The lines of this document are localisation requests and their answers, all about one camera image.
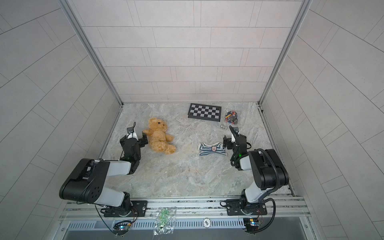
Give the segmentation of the brown teddy bear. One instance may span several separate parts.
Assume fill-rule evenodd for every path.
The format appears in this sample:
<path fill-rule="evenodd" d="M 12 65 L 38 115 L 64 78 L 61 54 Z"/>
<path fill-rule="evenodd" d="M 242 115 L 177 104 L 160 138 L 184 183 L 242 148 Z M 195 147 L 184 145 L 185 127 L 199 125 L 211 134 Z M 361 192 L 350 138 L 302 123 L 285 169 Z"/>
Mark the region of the brown teddy bear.
<path fill-rule="evenodd" d="M 154 152 L 167 155 L 176 152 L 176 147 L 170 144 L 174 137 L 166 133 L 167 129 L 168 126 L 165 121 L 158 118 L 149 119 L 149 129 L 144 130 L 143 133 L 149 138 L 150 148 Z"/>

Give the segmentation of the blue white striped sweater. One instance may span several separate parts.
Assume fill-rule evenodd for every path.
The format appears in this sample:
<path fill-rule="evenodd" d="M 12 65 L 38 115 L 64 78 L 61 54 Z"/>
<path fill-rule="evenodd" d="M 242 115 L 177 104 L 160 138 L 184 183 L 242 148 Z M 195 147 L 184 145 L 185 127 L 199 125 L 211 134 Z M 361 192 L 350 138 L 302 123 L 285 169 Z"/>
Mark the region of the blue white striped sweater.
<path fill-rule="evenodd" d="M 215 143 L 212 145 L 207 145 L 205 143 L 199 144 L 199 156 L 207 156 L 210 154 L 218 154 L 218 155 L 223 155 L 226 156 L 227 152 L 226 149 L 224 148 L 223 143 Z"/>

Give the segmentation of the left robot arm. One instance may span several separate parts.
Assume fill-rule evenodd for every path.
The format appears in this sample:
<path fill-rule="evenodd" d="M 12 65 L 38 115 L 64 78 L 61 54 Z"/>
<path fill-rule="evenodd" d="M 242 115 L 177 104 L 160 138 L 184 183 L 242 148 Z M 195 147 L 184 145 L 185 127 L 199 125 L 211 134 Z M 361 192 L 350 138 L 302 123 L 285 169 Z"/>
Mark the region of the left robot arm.
<path fill-rule="evenodd" d="M 127 192 L 105 186 L 107 177 L 132 175 L 141 160 L 141 148 L 148 144 L 147 135 L 139 139 L 133 128 L 121 138 L 124 156 L 118 161 L 81 159 L 59 191 L 63 200 L 78 204 L 103 206 L 100 212 L 106 218 L 144 217 L 147 201 L 132 201 Z"/>

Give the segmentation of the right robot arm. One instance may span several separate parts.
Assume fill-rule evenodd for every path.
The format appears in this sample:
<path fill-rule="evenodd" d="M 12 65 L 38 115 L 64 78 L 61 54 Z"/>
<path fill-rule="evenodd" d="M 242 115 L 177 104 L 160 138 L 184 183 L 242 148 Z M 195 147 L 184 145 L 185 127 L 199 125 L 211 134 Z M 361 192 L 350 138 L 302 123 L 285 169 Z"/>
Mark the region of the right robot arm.
<path fill-rule="evenodd" d="M 289 175 L 274 149 L 248 150 L 243 135 L 223 137 L 223 145 L 233 151 L 231 166 L 239 171 L 250 170 L 253 182 L 238 200 L 228 199 L 225 207 L 229 216 L 266 215 L 267 196 L 289 183 Z"/>

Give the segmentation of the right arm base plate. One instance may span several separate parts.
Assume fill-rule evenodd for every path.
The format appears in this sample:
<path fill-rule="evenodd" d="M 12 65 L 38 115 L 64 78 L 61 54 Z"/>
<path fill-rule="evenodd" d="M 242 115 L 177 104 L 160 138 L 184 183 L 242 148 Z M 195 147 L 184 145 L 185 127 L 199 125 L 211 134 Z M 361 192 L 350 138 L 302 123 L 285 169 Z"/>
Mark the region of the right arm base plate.
<path fill-rule="evenodd" d="M 265 216 L 268 214 L 265 204 L 248 203 L 237 199 L 225 200 L 224 208 L 226 208 L 228 216 Z"/>

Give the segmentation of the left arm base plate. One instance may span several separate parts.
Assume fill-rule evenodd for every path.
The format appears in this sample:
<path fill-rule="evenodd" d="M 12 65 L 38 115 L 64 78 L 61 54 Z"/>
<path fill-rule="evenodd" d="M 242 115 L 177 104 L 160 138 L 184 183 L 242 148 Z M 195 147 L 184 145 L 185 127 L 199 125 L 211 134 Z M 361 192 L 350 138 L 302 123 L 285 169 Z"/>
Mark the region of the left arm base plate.
<path fill-rule="evenodd" d="M 128 205 L 123 202 L 120 207 L 107 206 L 101 209 L 100 212 L 106 218 L 144 217 L 147 205 L 147 201 L 130 201 Z"/>

